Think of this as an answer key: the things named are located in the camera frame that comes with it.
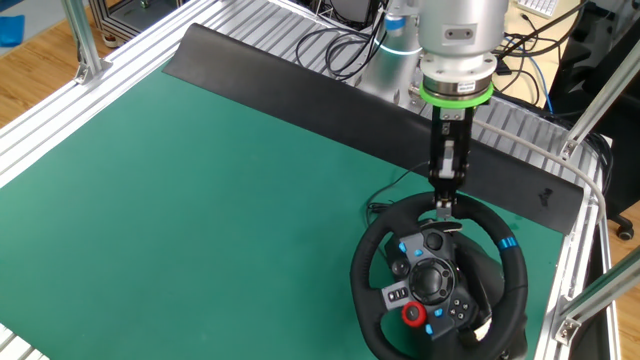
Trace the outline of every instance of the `green table surface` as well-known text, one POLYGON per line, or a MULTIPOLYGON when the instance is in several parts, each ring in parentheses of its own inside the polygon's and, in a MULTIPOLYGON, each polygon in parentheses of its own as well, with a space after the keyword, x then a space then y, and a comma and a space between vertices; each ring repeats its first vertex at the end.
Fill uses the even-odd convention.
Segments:
MULTIPOLYGON (((0 190, 0 322, 54 360, 373 359, 349 268, 366 199, 403 172, 155 71, 0 190)), ((429 190, 412 174, 379 200, 429 190)), ((562 236, 494 209, 534 349, 562 236)))

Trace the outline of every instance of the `red dial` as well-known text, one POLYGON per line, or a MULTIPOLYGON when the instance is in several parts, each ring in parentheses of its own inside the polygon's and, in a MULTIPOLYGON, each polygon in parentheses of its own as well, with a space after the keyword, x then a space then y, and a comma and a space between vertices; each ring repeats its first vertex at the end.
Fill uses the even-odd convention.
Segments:
POLYGON ((411 327, 421 327, 427 321, 427 310, 417 301, 410 301, 402 308, 402 320, 411 327))

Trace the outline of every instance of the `wire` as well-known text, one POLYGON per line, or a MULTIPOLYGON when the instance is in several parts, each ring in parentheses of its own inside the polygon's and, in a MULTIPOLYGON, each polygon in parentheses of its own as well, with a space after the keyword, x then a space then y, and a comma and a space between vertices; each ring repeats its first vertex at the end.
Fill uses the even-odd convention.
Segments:
MULTIPOLYGON (((384 8, 386 7, 386 2, 382 2, 381 4, 382 4, 382 10, 384 10, 384 8)), ((310 32, 305 36, 303 36, 296 44, 296 49, 295 49, 296 62, 301 66, 306 67, 302 63, 302 60, 300 59, 300 48, 311 37, 313 36, 320 37, 326 33, 337 32, 340 35, 338 35, 333 40, 331 40, 331 42, 329 42, 325 50, 325 59, 324 59, 325 68, 327 71, 329 71, 331 75, 334 76, 336 80, 339 80, 339 81, 348 80, 353 76, 357 75, 362 69, 364 69, 367 66, 367 64, 371 61, 371 59, 380 50, 382 43, 387 37, 387 33, 385 32, 383 34, 381 40, 377 42, 377 44, 376 44, 375 38, 378 36, 378 33, 382 28, 383 20, 384 20, 384 14, 381 14, 380 18, 373 26, 371 34, 364 34, 352 29, 347 29, 342 27, 332 27, 332 28, 320 29, 320 30, 310 32), (361 45, 361 46, 358 49, 358 51, 348 61, 346 61, 345 64, 342 65, 342 67, 338 69, 334 69, 332 67, 332 62, 333 60, 335 60, 336 55, 342 50, 344 50, 346 47, 351 45, 361 45), (368 47, 367 56, 365 57, 365 60, 360 64, 360 66, 357 69, 344 74, 343 72, 346 69, 348 69, 350 66, 352 66, 353 63, 360 58, 360 56, 365 52, 365 49, 367 49, 367 47, 368 47)))
POLYGON ((542 69, 538 66, 538 63, 533 59, 529 58, 533 65, 538 69, 538 73, 540 73, 540 79, 542 80, 542 88, 544 89, 544 96, 547 98, 547 106, 549 107, 549 112, 553 115, 553 105, 551 105, 551 98, 549 97, 549 91, 547 90, 547 82, 544 80, 544 74, 542 73, 542 69))
POLYGON ((573 9, 567 11, 566 13, 564 13, 562 16, 560 16, 559 18, 551 21, 550 23, 548 23, 547 25, 539 28, 538 30, 532 32, 531 34, 523 37, 522 39, 520 39, 520 41, 518 41, 516 44, 514 44, 513 46, 511 46, 510 48, 507 48, 502 54, 500 54, 498 56, 498 60, 502 60, 504 59, 507 55, 511 54, 514 50, 516 50, 517 48, 519 48, 520 46, 522 46, 522 44, 524 44, 525 42, 527 42, 530 39, 533 39, 535 36, 537 36, 538 34, 552 28, 553 26, 557 25, 558 23, 562 22, 563 20, 565 20, 566 18, 568 18, 569 16, 573 15, 575 12, 580 12, 578 14, 578 16, 576 17, 576 20, 573 22, 573 25, 571 26, 571 28, 569 29, 569 31, 563 35, 560 39, 558 39, 558 42, 555 43, 554 45, 551 45, 545 49, 542 50, 538 50, 538 51, 532 51, 529 53, 529 56, 538 56, 538 55, 542 55, 542 54, 546 54, 549 51, 555 49, 556 47, 560 46, 560 44, 562 44, 566 39, 569 38, 569 36, 571 36, 571 33, 573 33, 573 31, 576 29, 576 27, 578 27, 578 23, 580 22, 580 19, 582 19, 582 10, 583 8, 588 4, 587 0, 582 0, 582 2, 580 4, 578 4, 576 7, 574 7, 573 9))
POLYGON ((394 182, 392 182, 391 184, 383 187, 382 189, 376 191, 375 193, 373 193, 373 195, 371 195, 368 199, 367 202, 365 204, 365 223, 367 226, 371 225, 371 213, 373 214, 380 214, 381 212, 383 212, 384 210, 386 210, 387 208, 389 208, 389 206, 391 206, 391 204, 385 204, 385 203, 374 203, 373 200, 375 200, 380 194, 382 194, 383 192, 393 188, 394 186, 398 185, 398 183, 405 178, 405 176, 409 175, 409 173, 412 173, 416 170, 418 170, 420 167, 428 165, 429 161, 424 161, 421 162, 420 164, 412 167, 411 169, 407 170, 404 174, 402 174, 399 178, 397 178, 394 182))
POLYGON ((591 179, 589 178, 586 174, 584 174, 582 171, 580 171, 580 169, 578 169, 577 167, 573 166, 572 164, 570 164, 569 162, 565 161, 564 159, 560 158, 559 156, 556 156, 554 154, 551 154, 550 152, 543 150, 541 148, 539 148, 538 146, 531 144, 529 142, 527 142, 526 140, 523 140, 519 137, 517 137, 516 135, 513 135, 507 131, 504 131, 500 128, 497 128, 493 125, 489 125, 487 123, 483 123, 479 120, 474 120, 473 121, 474 124, 487 129, 489 131, 493 131, 494 133, 503 136, 513 142, 516 142, 526 148, 528 148, 531 151, 537 152, 538 154, 548 158, 551 161, 554 161, 556 163, 558 163, 559 165, 565 167, 566 169, 568 169, 569 171, 573 172, 577 177, 579 177, 580 179, 582 179, 587 185, 589 185, 589 187, 591 188, 591 190, 593 191, 594 195, 596 196, 596 198, 598 199, 598 221, 600 222, 605 214, 606 214, 606 205, 605 205, 605 199, 604 199, 604 195, 602 194, 602 191, 600 191, 600 189, 598 188, 598 185, 591 179))
POLYGON ((498 91, 505 92, 508 88, 510 88, 511 85, 513 85, 516 82, 516 80, 518 80, 518 78, 520 77, 520 74, 522 73, 523 68, 524 68, 524 58, 520 59, 520 68, 518 68, 518 70, 516 71, 516 76, 514 76, 514 78, 511 79, 511 81, 505 87, 503 87, 502 90, 498 90, 498 91))
MULTIPOLYGON (((527 21, 529 23, 529 25, 531 25, 531 28, 533 29, 534 33, 536 31, 538 31, 538 29, 536 29, 536 26, 533 25, 533 22, 531 21, 531 19, 529 19, 529 17, 527 16, 527 14, 520 14, 520 17, 525 19, 525 21, 527 21)), ((540 36, 539 36, 539 34, 536 34, 535 41, 534 41, 533 45, 531 45, 531 50, 533 50, 536 47, 536 45, 538 45, 538 40, 540 40, 540 36)))
MULTIPOLYGON (((505 39, 508 42, 514 44, 513 40, 509 39, 508 37, 505 37, 505 39)), ((544 96, 547 98, 547 106, 549 107, 549 112, 553 115, 553 105, 551 105, 551 98, 549 97, 549 91, 547 90, 547 82, 544 80, 544 74, 542 73, 542 69, 540 69, 538 62, 536 62, 534 58, 529 57, 529 60, 531 60, 533 65, 536 67, 536 69, 538 69, 538 73, 540 74, 540 79, 542 80, 542 89, 544 90, 544 96)))
MULTIPOLYGON (((528 72, 528 71, 526 71, 526 70, 512 70, 512 71, 518 72, 519 74, 527 75, 527 76, 529 76, 529 77, 531 78, 531 81, 533 81, 533 86, 534 86, 534 88, 536 89, 536 99, 535 99, 535 101, 533 101, 531 104, 532 104, 532 105, 537 105, 537 104, 538 104, 538 102, 540 102, 540 87, 539 87, 539 85, 538 85, 538 82, 536 81, 536 78, 535 78, 533 75, 531 75, 531 73, 530 73, 530 72, 528 72)), ((500 92, 504 92, 504 90, 506 90, 508 87, 509 87, 509 85, 505 86, 505 88, 504 88, 504 89, 499 90, 499 91, 500 91, 500 92)))

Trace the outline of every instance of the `white device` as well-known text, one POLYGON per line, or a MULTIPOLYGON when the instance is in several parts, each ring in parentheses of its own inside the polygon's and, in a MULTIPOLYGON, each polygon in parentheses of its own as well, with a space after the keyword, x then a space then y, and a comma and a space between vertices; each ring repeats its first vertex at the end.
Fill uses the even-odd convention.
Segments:
POLYGON ((560 0, 518 0, 517 6, 522 10, 549 19, 553 16, 558 1, 560 0))

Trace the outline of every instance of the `gray cylinder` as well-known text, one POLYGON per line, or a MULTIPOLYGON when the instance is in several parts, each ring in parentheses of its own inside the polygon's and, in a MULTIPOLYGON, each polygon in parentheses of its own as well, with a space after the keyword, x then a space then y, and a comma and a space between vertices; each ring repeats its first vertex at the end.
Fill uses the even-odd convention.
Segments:
POLYGON ((422 0, 419 41, 441 56, 475 56, 495 49, 504 37, 509 0, 422 0))

